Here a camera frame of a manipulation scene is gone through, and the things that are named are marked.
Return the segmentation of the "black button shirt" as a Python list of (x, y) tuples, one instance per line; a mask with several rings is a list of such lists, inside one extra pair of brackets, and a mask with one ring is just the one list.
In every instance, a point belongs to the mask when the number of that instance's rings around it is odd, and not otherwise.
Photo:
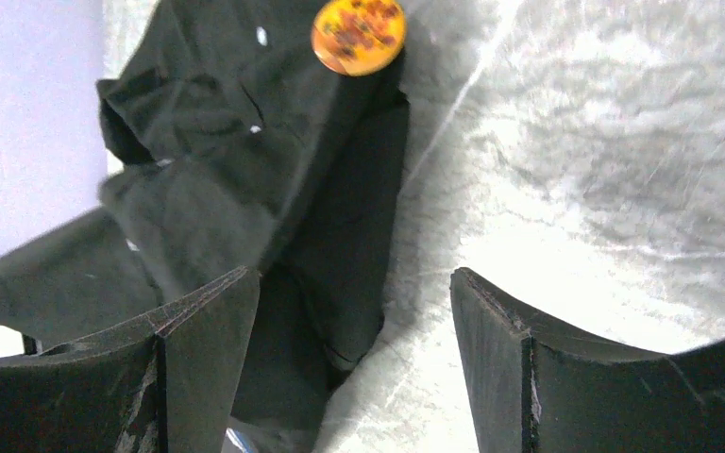
[(161, 1), (99, 119), (99, 206), (0, 258), (0, 325), (41, 354), (245, 268), (260, 295), (222, 449), (311, 452), (371, 349), (410, 104), (403, 50), (340, 75), (330, 1)]

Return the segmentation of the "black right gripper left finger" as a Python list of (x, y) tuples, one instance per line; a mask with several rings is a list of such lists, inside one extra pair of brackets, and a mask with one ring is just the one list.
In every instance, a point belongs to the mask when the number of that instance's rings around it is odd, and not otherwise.
[(260, 295), (235, 269), (41, 354), (0, 359), (0, 452), (218, 452)]

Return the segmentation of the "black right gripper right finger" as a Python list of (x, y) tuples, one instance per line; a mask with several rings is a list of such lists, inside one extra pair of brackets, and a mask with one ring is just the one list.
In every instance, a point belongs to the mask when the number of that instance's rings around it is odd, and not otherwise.
[(678, 354), (621, 344), (468, 268), (450, 301), (480, 451), (725, 452), (725, 339)]

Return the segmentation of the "orange round brooch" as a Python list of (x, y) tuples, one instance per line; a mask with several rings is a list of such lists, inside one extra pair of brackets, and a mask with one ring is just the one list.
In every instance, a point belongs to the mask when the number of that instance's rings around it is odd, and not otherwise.
[(317, 13), (312, 50), (342, 76), (368, 76), (388, 66), (402, 51), (407, 17), (395, 0), (334, 0)]

